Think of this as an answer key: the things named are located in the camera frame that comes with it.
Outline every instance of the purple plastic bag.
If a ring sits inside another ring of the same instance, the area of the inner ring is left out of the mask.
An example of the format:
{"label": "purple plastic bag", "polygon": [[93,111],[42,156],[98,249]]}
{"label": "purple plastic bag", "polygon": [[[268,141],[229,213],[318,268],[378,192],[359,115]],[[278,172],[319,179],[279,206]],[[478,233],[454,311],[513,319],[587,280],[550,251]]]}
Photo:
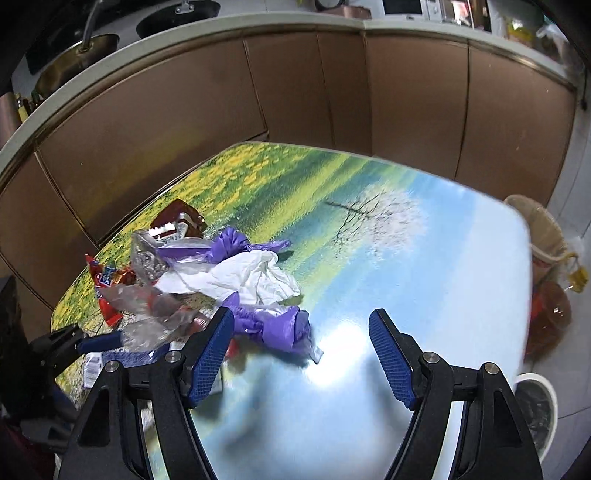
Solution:
{"label": "purple plastic bag", "polygon": [[264,244],[252,244],[248,240],[248,237],[244,235],[244,233],[239,232],[231,226],[222,230],[221,233],[212,241],[211,246],[207,248],[183,247],[183,245],[185,245],[188,241],[188,239],[182,239],[170,242],[166,247],[159,248],[158,254],[163,258],[168,258],[171,260],[182,260],[183,258],[195,257],[195,260],[210,264],[217,264],[241,252],[252,252],[253,250],[270,250],[277,253],[291,245],[289,240],[278,240]]}
{"label": "purple plastic bag", "polygon": [[248,335],[251,340],[283,352],[309,355],[318,363],[324,354],[310,338],[309,314],[299,307],[279,304],[266,307],[241,306],[240,295],[234,292],[222,303],[234,314],[234,333]]}

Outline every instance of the red object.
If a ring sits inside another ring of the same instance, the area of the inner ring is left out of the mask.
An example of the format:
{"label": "red object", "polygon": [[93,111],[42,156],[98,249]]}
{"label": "red object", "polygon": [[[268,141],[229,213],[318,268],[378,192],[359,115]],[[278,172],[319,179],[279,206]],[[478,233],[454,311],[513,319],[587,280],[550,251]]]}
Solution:
{"label": "red object", "polygon": [[562,287],[552,281],[543,282],[531,300],[525,356],[536,360],[550,352],[564,336],[571,319],[569,298]]}
{"label": "red object", "polygon": [[240,347],[238,346],[238,342],[234,339],[230,340],[230,345],[228,345],[228,350],[226,351],[226,358],[232,359],[240,353]]}
{"label": "red object", "polygon": [[185,222],[187,224],[188,228],[185,236],[203,238],[203,231],[207,228],[207,224],[201,213],[181,199],[170,202],[150,224],[150,228],[156,228],[166,223],[174,222]]}
{"label": "red object", "polygon": [[105,267],[103,264],[98,263],[94,257],[86,254],[86,263],[88,263],[88,270],[92,277],[92,283],[95,285],[95,295],[99,302],[100,312],[105,318],[105,323],[112,327],[115,326],[122,318],[123,314],[117,312],[111,304],[105,300],[100,294],[99,288],[111,286],[111,275],[116,271],[114,268]]}

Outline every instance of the painted tabletop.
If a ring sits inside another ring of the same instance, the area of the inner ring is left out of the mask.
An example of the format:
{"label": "painted tabletop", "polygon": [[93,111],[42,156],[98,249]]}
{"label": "painted tabletop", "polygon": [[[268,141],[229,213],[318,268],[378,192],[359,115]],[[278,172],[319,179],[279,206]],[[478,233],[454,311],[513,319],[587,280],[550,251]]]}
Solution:
{"label": "painted tabletop", "polygon": [[[223,367],[223,393],[192,416],[220,480],[381,480],[411,414],[389,388],[368,334],[373,309],[449,364],[494,361],[518,373],[527,334],[527,228],[501,202],[401,165],[293,145],[246,143],[154,200],[101,250],[129,261],[130,234],[181,198],[253,243],[288,238],[280,267],[301,285],[324,357],[316,365],[242,342],[242,368]],[[105,326],[87,271],[56,307],[52,328]],[[81,388],[80,361],[59,378]],[[447,479],[461,418],[454,405],[434,478]],[[156,479],[167,477],[154,435]]]}

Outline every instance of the white tissue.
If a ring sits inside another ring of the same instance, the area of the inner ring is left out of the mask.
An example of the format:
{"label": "white tissue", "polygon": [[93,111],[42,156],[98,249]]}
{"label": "white tissue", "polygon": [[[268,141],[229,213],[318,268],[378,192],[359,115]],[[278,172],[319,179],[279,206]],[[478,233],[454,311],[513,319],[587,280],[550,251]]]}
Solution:
{"label": "white tissue", "polygon": [[208,264],[211,268],[206,271],[201,262],[184,262],[182,268],[162,275],[155,286],[164,293],[198,291],[219,302],[237,291],[244,305],[269,305],[300,294],[295,278],[276,263],[277,254],[263,250]]}

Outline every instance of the white countertop edge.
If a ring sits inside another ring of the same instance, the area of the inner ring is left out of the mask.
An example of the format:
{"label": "white countertop edge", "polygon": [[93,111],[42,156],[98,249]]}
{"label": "white countertop edge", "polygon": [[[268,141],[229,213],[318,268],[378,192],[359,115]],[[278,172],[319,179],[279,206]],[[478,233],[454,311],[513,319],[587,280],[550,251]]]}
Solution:
{"label": "white countertop edge", "polygon": [[350,28],[352,30],[404,30],[451,35],[457,38],[467,38],[468,40],[489,44],[501,50],[515,53],[516,55],[532,60],[533,64],[539,64],[564,80],[569,81],[565,69],[541,53],[516,42],[495,37],[490,33],[473,30],[468,27],[418,20],[357,20],[338,15],[317,14],[313,12],[269,12],[230,15],[182,25],[144,38],[116,51],[81,72],[43,102],[17,129],[2,150],[0,150],[0,171],[4,171],[9,162],[19,153],[21,147],[64,105],[67,105],[72,99],[96,82],[131,62],[195,38],[241,28],[264,27],[268,25],[318,25]]}

